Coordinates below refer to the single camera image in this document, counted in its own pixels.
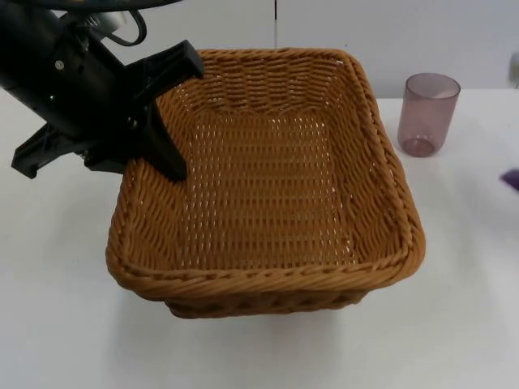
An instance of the brown wicker basket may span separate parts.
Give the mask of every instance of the brown wicker basket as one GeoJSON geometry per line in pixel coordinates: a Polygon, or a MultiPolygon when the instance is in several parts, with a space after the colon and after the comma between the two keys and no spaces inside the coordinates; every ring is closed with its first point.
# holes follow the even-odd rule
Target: brown wicker basket
{"type": "Polygon", "coordinates": [[[189,175],[122,180],[110,273],[184,318],[341,308],[413,274],[425,239],[358,62],[208,50],[158,100],[189,175]]]}

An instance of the basket bottom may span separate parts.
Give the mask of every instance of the basket bottom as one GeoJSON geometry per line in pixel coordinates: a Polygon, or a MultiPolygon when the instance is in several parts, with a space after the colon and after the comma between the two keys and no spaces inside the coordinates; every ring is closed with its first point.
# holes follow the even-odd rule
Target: basket bottom
{"type": "Polygon", "coordinates": [[[253,314],[290,314],[314,310],[338,310],[357,304],[367,292],[258,293],[201,299],[174,299],[165,304],[179,318],[225,318],[253,314]]]}

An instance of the screw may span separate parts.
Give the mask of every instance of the screw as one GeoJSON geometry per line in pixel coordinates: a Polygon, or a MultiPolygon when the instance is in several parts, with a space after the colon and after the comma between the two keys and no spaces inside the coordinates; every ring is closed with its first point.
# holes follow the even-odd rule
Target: screw
{"type": "Polygon", "coordinates": [[[62,71],[63,69],[65,69],[65,64],[63,63],[63,61],[61,60],[57,60],[55,63],[54,63],[54,67],[56,68],[57,71],[62,71]]]}

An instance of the white wall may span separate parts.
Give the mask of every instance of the white wall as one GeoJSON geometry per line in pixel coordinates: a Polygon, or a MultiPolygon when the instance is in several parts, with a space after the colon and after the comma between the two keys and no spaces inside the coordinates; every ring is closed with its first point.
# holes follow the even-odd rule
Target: white wall
{"type": "Polygon", "coordinates": [[[345,49],[379,97],[434,71],[464,88],[510,88],[519,50],[517,0],[277,0],[278,46],[345,49]]]}
{"type": "MultiPolygon", "coordinates": [[[[188,39],[197,49],[247,49],[274,46],[273,0],[185,0],[141,11],[146,40],[132,48],[103,42],[125,63],[157,53],[188,39]]],[[[128,16],[117,34],[128,40],[137,27],[128,16]]]]}

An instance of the basket rim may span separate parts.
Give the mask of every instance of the basket rim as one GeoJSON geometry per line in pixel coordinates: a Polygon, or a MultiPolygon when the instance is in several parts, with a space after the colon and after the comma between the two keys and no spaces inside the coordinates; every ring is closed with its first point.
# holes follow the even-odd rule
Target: basket rim
{"type": "MultiPolygon", "coordinates": [[[[384,151],[384,158],[377,155],[380,166],[387,168],[382,174],[392,205],[405,215],[398,220],[402,240],[401,249],[393,255],[374,259],[370,263],[341,266],[309,265],[305,267],[269,268],[250,270],[198,270],[182,269],[156,271],[125,261],[128,212],[135,197],[135,186],[121,186],[117,206],[109,230],[106,258],[109,272],[123,287],[131,289],[143,298],[163,300],[175,297],[215,297],[237,293],[305,291],[372,290],[389,286],[411,276],[418,270],[425,256],[425,234],[414,206],[410,190],[405,184],[401,162],[396,158],[392,144],[383,130],[376,99],[361,65],[355,58],[338,49],[237,49],[202,50],[202,55],[221,58],[300,58],[326,57],[351,66],[357,75],[355,87],[362,93],[362,108],[371,116],[373,133],[371,146],[384,151]]],[[[122,183],[129,177],[139,177],[145,167],[143,160],[131,161],[122,183]]]]}

